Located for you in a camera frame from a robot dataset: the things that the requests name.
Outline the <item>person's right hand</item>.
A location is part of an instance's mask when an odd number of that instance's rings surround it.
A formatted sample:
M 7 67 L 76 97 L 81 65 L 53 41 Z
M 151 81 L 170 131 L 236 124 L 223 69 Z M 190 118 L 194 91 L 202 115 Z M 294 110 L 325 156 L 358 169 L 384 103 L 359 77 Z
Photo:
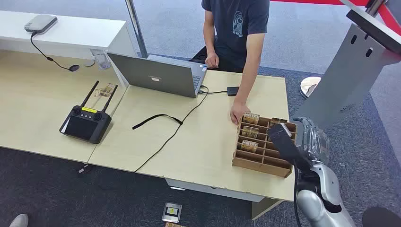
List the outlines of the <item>person's right hand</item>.
M 207 64 L 209 69 L 217 69 L 219 66 L 219 57 L 215 52 L 209 52 L 207 53 L 205 64 Z

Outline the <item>person's left hand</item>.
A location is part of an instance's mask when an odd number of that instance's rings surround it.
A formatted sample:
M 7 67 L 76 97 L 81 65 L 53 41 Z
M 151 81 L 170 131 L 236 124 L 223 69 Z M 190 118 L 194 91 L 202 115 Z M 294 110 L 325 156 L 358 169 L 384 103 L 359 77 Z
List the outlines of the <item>person's left hand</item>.
M 238 125 L 245 113 L 250 113 L 251 110 L 244 102 L 234 101 L 230 109 L 230 118 L 232 123 Z

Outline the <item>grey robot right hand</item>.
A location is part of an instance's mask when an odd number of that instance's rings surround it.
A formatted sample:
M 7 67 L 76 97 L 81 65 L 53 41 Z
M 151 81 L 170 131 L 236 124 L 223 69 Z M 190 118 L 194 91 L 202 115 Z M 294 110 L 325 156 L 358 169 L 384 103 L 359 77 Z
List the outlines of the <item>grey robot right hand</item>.
M 293 117 L 297 125 L 295 144 L 304 157 L 312 162 L 326 164 L 329 159 L 329 144 L 326 133 L 310 118 Z

